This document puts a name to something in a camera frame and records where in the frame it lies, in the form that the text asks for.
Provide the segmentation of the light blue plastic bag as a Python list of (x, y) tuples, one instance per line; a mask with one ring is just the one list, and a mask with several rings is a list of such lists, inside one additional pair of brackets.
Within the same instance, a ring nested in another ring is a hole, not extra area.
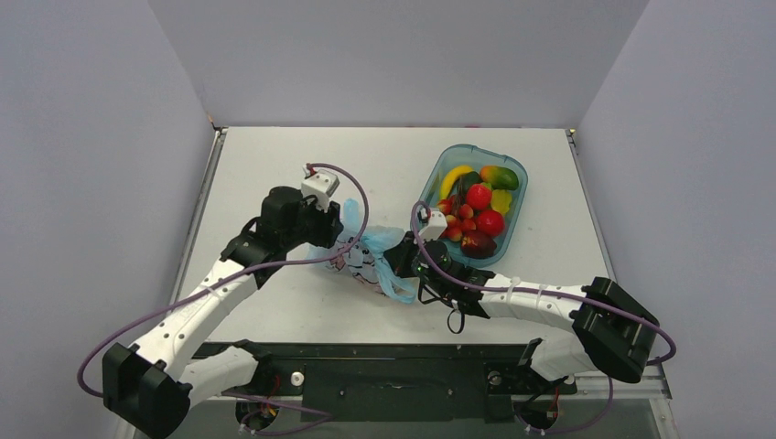
[(393, 273), (385, 254), (397, 246), (404, 237), (398, 228), (368, 226), (349, 251), (337, 258), (334, 255), (354, 241), (362, 225), (359, 202), (348, 198), (341, 210), (343, 232), (332, 248), (311, 246), (309, 260), (324, 259), (318, 266), (323, 270), (352, 277), (369, 287), (377, 294), (385, 295), (403, 304), (412, 304), (415, 300), (414, 284)]

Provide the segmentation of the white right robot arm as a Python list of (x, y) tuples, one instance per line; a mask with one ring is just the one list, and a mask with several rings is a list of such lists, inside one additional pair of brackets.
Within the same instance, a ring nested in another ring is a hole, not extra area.
[(529, 391), (595, 370), (638, 383), (650, 363), (659, 322), (609, 278), (542, 286), (467, 266), (455, 261), (443, 242), (420, 248), (411, 236), (384, 257), (392, 274), (418, 279), (421, 292), (463, 317), (513, 318), (558, 330), (557, 337), (539, 338), (516, 366), (518, 382)]

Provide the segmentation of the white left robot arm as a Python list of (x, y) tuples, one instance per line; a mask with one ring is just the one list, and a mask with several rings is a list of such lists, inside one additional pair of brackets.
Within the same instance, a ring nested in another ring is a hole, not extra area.
[(149, 438), (167, 438), (189, 409), (216, 393), (184, 373), (225, 317), (260, 289), (302, 244), (332, 247), (343, 230), (333, 189), (274, 187), (259, 216), (232, 238), (196, 291), (126, 347), (102, 356), (104, 406)]

